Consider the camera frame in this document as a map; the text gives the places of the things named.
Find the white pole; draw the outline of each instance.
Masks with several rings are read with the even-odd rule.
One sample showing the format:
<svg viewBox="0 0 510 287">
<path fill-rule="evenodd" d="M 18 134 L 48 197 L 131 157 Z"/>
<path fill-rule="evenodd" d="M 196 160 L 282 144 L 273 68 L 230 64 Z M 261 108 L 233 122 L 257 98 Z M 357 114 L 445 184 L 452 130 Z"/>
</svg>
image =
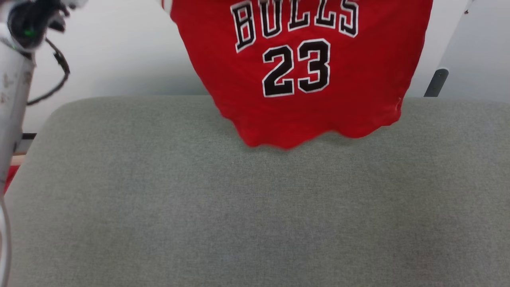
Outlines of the white pole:
<svg viewBox="0 0 510 287">
<path fill-rule="evenodd" d="M 33 56 L 24 56 L 0 42 L 0 287 L 6 287 L 11 267 L 11 233 L 4 188 L 22 136 L 22 123 L 34 73 Z"/>
</svg>

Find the gray sofa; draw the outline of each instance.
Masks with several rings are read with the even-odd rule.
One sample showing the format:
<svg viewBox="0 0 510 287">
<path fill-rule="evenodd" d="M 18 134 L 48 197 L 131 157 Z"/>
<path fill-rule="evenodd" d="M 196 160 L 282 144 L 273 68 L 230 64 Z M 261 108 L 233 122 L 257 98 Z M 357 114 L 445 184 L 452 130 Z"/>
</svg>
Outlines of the gray sofa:
<svg viewBox="0 0 510 287">
<path fill-rule="evenodd" d="M 251 149 L 207 96 L 55 112 L 7 196 L 11 287 L 510 286 L 510 105 L 406 99 Z"/>
</svg>

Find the chicago bulls jersey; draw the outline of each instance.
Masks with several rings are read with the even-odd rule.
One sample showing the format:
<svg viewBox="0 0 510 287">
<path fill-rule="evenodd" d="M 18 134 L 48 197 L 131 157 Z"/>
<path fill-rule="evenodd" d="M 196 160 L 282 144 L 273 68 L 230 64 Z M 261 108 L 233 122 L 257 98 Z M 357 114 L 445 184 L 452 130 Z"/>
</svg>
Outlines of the chicago bulls jersey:
<svg viewBox="0 0 510 287">
<path fill-rule="evenodd" d="M 327 131 L 363 137 L 399 119 L 431 7 L 432 0 L 173 0 L 171 17 L 246 144 L 292 148 Z"/>
</svg>

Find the black cable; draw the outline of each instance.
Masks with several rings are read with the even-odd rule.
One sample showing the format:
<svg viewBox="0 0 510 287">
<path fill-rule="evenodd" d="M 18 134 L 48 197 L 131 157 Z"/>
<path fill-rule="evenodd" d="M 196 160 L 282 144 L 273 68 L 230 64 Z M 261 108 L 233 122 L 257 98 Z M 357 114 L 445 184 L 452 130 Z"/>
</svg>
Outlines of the black cable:
<svg viewBox="0 0 510 287">
<path fill-rule="evenodd" d="M 37 103 L 39 103 L 42 100 L 46 100 L 49 97 L 53 96 L 54 93 L 59 91 L 65 84 L 65 82 L 69 79 L 69 74 L 71 74 L 71 70 L 69 68 L 69 64 L 67 63 L 67 60 L 64 57 L 64 54 L 48 39 L 46 39 L 46 42 L 55 50 L 55 53 L 53 56 L 57 60 L 58 64 L 62 67 L 64 70 L 64 78 L 60 81 L 60 83 L 51 91 L 49 91 L 47 94 L 44 94 L 34 100 L 31 100 L 27 103 L 27 106 L 33 106 Z"/>
</svg>

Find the red fabric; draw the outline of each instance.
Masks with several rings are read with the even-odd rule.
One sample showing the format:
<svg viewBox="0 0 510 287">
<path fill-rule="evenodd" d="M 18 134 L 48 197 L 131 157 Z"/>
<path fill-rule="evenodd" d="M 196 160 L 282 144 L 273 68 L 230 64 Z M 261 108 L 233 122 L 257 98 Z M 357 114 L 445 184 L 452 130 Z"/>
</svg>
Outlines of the red fabric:
<svg viewBox="0 0 510 287">
<path fill-rule="evenodd" d="M 11 166 L 9 168 L 9 173 L 7 175 L 7 182 L 5 184 L 4 194 L 7 192 L 7 189 L 9 188 L 9 185 L 11 185 L 12 180 L 14 179 L 14 176 L 18 172 L 19 166 Z"/>
<path fill-rule="evenodd" d="M 314 24 L 320 3 L 323 15 L 336 13 L 335 28 Z M 237 52 L 234 5 L 251 3 L 256 41 Z M 269 28 L 274 1 L 269 2 Z M 359 138 L 400 118 L 402 99 L 409 88 L 423 49 L 432 0 L 300 0 L 298 19 L 309 12 L 310 25 L 288 31 L 291 0 L 282 0 L 282 32 L 265 38 L 259 1 L 174 0 L 171 17 L 177 24 L 191 62 L 212 95 L 221 114 L 231 119 L 247 145 L 269 144 L 293 148 L 327 131 Z M 340 22 L 350 22 L 345 3 L 358 5 L 358 33 L 340 33 Z M 246 10 L 238 17 L 246 17 Z M 248 27 L 243 33 L 248 35 Z M 299 79 L 316 74 L 308 66 L 319 58 L 298 61 L 304 41 L 324 39 L 330 44 L 330 80 L 323 90 L 305 93 Z M 271 48 L 292 49 L 294 68 L 280 78 L 294 80 L 294 91 L 281 97 L 265 97 L 263 79 L 283 62 L 283 57 L 264 63 Z"/>
</svg>

